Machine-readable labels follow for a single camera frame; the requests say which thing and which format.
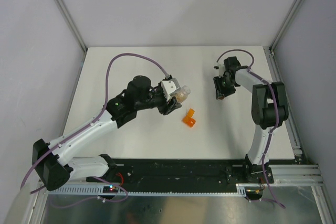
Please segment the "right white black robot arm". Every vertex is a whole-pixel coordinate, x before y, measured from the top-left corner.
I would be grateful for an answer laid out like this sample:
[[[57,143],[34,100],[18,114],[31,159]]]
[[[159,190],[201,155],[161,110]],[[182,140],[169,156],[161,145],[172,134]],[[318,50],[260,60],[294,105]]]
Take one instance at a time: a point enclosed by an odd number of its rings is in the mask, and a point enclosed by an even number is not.
[[[277,128],[289,117],[286,89],[283,82],[269,82],[240,64],[236,57],[216,63],[214,77],[216,99],[222,100],[243,87],[251,93],[251,117],[255,132],[251,147],[241,166],[225,168],[228,183],[259,183],[272,179],[269,149]]]

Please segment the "clear pill bottle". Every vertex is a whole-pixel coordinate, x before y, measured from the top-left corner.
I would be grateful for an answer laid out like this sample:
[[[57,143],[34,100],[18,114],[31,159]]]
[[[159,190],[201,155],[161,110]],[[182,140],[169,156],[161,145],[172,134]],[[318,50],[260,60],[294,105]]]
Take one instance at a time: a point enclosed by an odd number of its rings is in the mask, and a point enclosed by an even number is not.
[[[188,98],[190,93],[191,93],[190,88],[188,86],[183,86],[176,92],[174,96],[177,102],[182,104]]]

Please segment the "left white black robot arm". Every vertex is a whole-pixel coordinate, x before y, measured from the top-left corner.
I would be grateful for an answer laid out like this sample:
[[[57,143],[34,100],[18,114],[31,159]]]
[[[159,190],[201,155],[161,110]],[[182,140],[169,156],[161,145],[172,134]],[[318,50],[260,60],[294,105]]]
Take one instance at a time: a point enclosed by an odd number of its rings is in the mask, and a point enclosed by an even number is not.
[[[175,78],[163,79],[156,87],[146,76],[136,76],[115,98],[109,100],[90,122],[49,143],[39,139],[33,144],[32,166],[48,191],[66,182],[85,177],[112,181],[116,164],[107,154],[78,158],[76,154],[98,138],[119,129],[136,118],[137,112],[157,108],[168,115],[182,105],[176,96],[181,86]]]

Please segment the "orange pill organizer box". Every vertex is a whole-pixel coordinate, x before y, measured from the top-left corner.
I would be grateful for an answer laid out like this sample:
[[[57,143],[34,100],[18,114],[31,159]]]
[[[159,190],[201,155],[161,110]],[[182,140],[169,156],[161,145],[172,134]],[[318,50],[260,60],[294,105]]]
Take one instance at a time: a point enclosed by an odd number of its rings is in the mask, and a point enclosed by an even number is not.
[[[195,111],[193,109],[189,109],[185,117],[182,119],[182,122],[188,127],[193,127],[196,123],[196,120],[193,118],[194,113]]]

